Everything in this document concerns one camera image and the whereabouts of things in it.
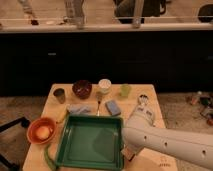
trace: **brown bowl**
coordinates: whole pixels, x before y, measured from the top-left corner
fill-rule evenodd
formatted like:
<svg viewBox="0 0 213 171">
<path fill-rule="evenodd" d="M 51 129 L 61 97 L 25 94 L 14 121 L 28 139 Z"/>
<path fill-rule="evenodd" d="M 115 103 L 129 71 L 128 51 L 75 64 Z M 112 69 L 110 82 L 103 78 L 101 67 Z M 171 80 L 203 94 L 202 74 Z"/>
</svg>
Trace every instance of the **brown bowl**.
<svg viewBox="0 0 213 171">
<path fill-rule="evenodd" d="M 27 129 L 27 139 L 33 144 L 46 144 L 56 133 L 56 122 L 49 117 L 42 117 L 33 121 Z"/>
<path fill-rule="evenodd" d="M 72 91 L 80 99 L 87 99 L 92 91 L 92 84 L 88 80 L 79 80 L 72 86 Z"/>
</svg>

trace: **metal object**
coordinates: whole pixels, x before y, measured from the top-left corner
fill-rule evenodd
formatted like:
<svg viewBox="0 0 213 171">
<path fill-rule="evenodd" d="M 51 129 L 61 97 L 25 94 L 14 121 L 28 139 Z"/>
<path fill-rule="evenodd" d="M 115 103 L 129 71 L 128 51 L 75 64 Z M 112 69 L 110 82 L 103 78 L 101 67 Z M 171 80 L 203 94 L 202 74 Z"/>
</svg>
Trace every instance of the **metal object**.
<svg viewBox="0 0 213 171">
<path fill-rule="evenodd" d="M 58 88 L 53 92 L 53 95 L 56 97 L 59 103 L 63 104 L 66 100 L 65 91 L 63 88 Z"/>
<path fill-rule="evenodd" d="M 101 104 L 101 101 L 102 101 L 102 93 L 101 92 L 97 92 L 96 93 L 96 99 L 97 99 L 97 102 L 98 102 L 98 108 L 97 108 L 97 116 L 100 116 L 100 104 Z"/>
</svg>

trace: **white cup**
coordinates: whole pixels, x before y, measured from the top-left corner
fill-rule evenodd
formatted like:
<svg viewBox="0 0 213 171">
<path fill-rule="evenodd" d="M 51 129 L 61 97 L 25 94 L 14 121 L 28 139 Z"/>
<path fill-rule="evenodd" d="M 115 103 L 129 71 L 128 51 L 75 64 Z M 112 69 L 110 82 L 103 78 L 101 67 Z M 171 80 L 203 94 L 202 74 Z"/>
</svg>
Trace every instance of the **white cup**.
<svg viewBox="0 0 213 171">
<path fill-rule="evenodd" d="M 107 94 L 109 93 L 110 87 L 111 87 L 111 81 L 109 79 L 101 79 L 98 82 L 98 86 L 99 86 L 99 91 L 102 94 Z"/>
</svg>

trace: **floor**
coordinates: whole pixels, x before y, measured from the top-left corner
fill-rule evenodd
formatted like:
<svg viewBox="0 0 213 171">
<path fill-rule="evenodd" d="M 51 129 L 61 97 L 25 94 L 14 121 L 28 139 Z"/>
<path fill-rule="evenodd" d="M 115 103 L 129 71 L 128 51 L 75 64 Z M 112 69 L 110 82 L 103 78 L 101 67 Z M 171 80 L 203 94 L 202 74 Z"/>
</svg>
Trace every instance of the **floor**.
<svg viewBox="0 0 213 171">
<path fill-rule="evenodd" d="M 18 1 L 21 0 L 0 0 L 0 22 L 3 26 L 30 26 Z M 40 25 L 58 25 L 66 16 L 64 1 L 29 0 L 29 3 Z M 171 0 L 165 14 L 149 17 L 145 23 L 198 23 L 200 7 L 210 3 L 213 0 Z M 86 24 L 119 24 L 114 16 L 115 8 L 113 0 L 84 0 Z"/>
<path fill-rule="evenodd" d="M 187 97 L 191 93 L 158 93 L 160 108 L 166 127 L 182 131 L 192 131 L 213 134 L 213 127 L 206 124 L 206 120 L 200 115 L 203 109 L 201 104 L 194 106 L 188 104 Z M 30 121 L 40 117 L 47 97 L 1 97 L 0 98 L 0 125 L 25 116 Z M 0 153 L 10 161 L 24 163 L 29 143 L 26 139 L 26 130 L 20 125 L 0 134 Z M 202 167 L 178 160 L 179 171 L 208 171 Z M 6 168 L 0 164 L 0 170 Z"/>
</svg>

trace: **green plastic tray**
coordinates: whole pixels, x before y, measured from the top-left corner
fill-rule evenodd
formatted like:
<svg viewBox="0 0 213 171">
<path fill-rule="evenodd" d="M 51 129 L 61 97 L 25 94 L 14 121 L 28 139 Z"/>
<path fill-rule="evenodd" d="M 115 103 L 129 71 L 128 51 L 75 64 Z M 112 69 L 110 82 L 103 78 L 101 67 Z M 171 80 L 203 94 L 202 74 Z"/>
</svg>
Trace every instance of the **green plastic tray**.
<svg viewBox="0 0 213 171">
<path fill-rule="evenodd" d="M 56 154 L 56 164 L 103 170 L 122 170 L 123 120 L 104 116 L 69 116 Z"/>
</svg>

